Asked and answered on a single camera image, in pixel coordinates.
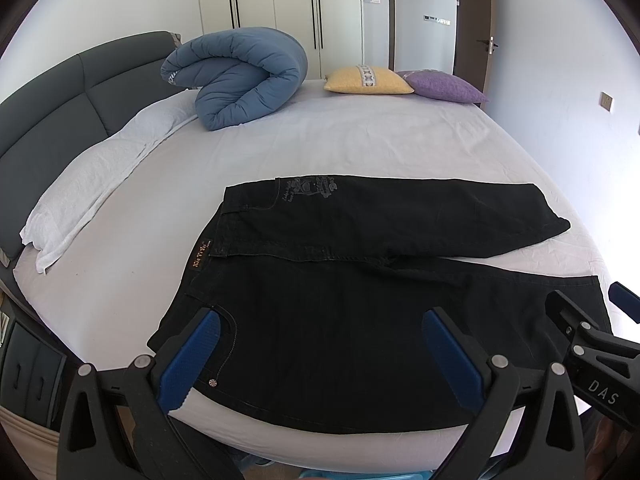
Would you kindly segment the black denim pants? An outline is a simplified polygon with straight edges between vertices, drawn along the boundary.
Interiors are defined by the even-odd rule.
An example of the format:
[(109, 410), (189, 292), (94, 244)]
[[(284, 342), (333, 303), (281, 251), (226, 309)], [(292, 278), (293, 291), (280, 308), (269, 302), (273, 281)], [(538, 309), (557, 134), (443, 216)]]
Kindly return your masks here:
[(559, 290), (610, 327), (599, 280), (488, 259), (570, 228), (531, 184), (306, 176), (230, 186), (149, 345), (203, 308), (221, 337), (196, 388), (230, 410), (319, 434), (448, 428), (471, 419), (422, 336), (444, 309), (490, 354), (543, 368), (567, 342)]

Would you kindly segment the white bed mattress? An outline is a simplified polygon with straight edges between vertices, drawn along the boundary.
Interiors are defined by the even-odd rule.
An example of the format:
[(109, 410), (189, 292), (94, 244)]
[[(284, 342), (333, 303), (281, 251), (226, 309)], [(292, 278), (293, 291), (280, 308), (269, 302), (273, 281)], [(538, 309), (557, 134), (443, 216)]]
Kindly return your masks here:
[(560, 189), (477, 107), (338, 96), (309, 81), (280, 110), (246, 125), (183, 126), (122, 182), (54, 266), (38, 273), (35, 252), (25, 249), (12, 276), (76, 356), (101, 368), (127, 365), (145, 352), (224, 190), (306, 174), (533, 183), (570, 229), (491, 264), (560, 278), (604, 272)]

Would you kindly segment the dark bedside cabinet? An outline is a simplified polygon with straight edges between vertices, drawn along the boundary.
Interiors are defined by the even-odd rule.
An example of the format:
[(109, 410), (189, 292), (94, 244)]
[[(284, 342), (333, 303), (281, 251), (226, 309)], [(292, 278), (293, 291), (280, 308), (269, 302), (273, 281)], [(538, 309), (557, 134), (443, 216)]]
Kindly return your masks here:
[(58, 430), (66, 355), (34, 333), (14, 310), (1, 313), (1, 406)]

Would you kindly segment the white pillow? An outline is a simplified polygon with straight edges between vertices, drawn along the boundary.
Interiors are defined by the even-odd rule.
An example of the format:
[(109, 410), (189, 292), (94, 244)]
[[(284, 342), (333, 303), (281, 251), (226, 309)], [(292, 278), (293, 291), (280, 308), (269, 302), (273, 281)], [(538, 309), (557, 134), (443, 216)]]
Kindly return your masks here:
[(37, 252), (35, 270), (46, 273), (110, 195), (146, 156), (196, 118), (198, 92), (184, 90), (155, 102), (119, 132), (74, 158), (46, 189), (21, 229), (25, 246)]

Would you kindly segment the purple cushion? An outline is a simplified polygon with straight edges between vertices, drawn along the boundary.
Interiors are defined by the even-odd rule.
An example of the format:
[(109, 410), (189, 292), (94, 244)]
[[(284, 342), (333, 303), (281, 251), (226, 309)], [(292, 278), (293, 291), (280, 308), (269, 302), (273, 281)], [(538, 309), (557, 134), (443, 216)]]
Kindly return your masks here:
[(460, 104), (483, 104), (488, 97), (464, 79), (439, 70), (402, 70), (397, 75), (427, 99)]

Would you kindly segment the brown door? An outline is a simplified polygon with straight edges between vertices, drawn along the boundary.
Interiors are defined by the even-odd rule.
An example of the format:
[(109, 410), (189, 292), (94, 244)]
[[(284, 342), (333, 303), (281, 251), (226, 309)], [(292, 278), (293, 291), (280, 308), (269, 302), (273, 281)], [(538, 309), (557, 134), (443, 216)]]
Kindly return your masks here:
[(486, 93), (495, 40), (496, 0), (459, 0), (454, 74)]

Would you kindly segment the blue folded duvet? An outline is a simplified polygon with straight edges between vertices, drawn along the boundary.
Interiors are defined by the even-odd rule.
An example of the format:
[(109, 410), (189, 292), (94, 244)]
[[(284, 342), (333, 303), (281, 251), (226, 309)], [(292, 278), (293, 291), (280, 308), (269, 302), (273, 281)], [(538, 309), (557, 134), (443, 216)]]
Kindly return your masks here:
[(294, 96), (308, 58), (291, 35), (270, 27), (211, 32), (178, 47), (163, 62), (168, 84), (195, 89), (195, 113), (209, 131), (263, 118)]

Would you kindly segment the yellow cushion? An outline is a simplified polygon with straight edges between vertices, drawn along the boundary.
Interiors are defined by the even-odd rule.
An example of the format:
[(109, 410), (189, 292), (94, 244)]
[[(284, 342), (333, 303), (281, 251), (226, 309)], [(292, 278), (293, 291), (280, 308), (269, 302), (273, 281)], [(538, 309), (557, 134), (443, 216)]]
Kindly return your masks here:
[(369, 65), (354, 65), (334, 70), (326, 77), (324, 88), (334, 93), (371, 96), (394, 96), (414, 92), (404, 78), (388, 68)]

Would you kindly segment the white wardrobe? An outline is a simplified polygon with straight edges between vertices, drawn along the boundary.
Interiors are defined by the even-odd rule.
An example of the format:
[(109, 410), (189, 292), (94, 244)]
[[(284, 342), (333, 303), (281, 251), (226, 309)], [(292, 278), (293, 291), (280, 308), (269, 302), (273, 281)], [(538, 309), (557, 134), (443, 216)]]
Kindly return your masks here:
[(366, 62), (364, 5), (380, 0), (198, 0), (203, 32), (271, 27), (294, 37), (309, 79)]

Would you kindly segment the wall socket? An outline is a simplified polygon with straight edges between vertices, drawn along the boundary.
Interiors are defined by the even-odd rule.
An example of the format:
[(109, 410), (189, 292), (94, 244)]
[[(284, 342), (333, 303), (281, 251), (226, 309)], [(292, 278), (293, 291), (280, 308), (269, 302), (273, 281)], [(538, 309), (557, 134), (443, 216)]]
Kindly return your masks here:
[(608, 112), (610, 112), (612, 110), (612, 108), (613, 108), (613, 98), (612, 98), (612, 96), (610, 96), (609, 94), (607, 94), (605, 92), (601, 92), (600, 93), (599, 104), (600, 104), (600, 107), (602, 107), (605, 110), (607, 110)]

